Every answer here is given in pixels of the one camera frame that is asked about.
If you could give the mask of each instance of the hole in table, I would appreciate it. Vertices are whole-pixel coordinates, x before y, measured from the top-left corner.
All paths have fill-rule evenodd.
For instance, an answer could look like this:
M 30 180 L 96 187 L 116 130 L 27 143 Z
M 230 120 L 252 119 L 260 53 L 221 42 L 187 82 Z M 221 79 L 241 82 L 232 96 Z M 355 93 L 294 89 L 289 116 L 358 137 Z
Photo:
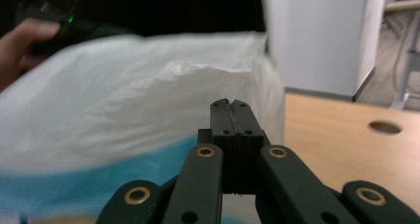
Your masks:
M 383 134 L 395 135 L 402 132 L 402 128 L 392 122 L 373 121 L 368 124 L 372 129 Z

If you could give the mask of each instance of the white plastic bag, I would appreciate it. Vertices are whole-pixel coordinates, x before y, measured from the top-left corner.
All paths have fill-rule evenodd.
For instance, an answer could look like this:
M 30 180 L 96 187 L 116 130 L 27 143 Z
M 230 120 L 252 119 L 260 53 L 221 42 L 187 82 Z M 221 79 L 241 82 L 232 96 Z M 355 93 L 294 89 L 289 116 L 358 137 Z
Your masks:
M 120 36 L 51 57 L 0 93 L 0 210 L 96 212 L 127 181 L 162 184 L 225 97 L 250 104 L 281 144 L 284 94 L 265 40 Z

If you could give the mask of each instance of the white cabinet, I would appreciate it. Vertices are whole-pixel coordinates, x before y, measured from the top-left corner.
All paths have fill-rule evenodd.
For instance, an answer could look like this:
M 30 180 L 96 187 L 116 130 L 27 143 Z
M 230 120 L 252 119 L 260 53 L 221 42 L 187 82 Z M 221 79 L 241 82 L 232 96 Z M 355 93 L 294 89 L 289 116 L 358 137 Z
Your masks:
M 353 99 L 374 68 L 384 0 L 264 0 L 288 90 Z

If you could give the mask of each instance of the floor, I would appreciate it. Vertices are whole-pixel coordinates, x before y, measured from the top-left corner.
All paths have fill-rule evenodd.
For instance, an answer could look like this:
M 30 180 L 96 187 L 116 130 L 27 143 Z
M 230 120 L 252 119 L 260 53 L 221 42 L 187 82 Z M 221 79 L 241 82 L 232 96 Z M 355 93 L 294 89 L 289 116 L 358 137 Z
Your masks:
M 399 31 L 400 39 L 385 24 L 382 25 L 379 43 L 377 47 L 376 65 L 372 78 L 359 96 L 357 102 L 383 107 L 390 107 L 396 95 L 396 87 L 399 87 L 402 69 L 405 66 L 406 52 L 412 42 L 413 27 L 408 31 L 400 60 L 395 65 L 398 50 L 402 42 L 402 36 L 407 28 L 409 14 L 396 15 L 397 20 L 403 25 Z M 407 100 L 404 110 L 420 112 L 420 72 L 411 72 L 409 78 L 410 98 Z

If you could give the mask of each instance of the human hand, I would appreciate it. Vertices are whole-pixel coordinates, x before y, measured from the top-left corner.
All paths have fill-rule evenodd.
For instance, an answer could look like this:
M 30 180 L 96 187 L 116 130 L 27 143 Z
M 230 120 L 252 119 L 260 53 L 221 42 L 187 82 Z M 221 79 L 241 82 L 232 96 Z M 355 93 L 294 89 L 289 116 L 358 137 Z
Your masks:
M 46 59 L 41 56 L 29 56 L 28 52 L 33 43 L 52 39 L 58 30 L 58 23 L 26 19 L 0 39 L 0 92 L 22 72 L 32 69 Z

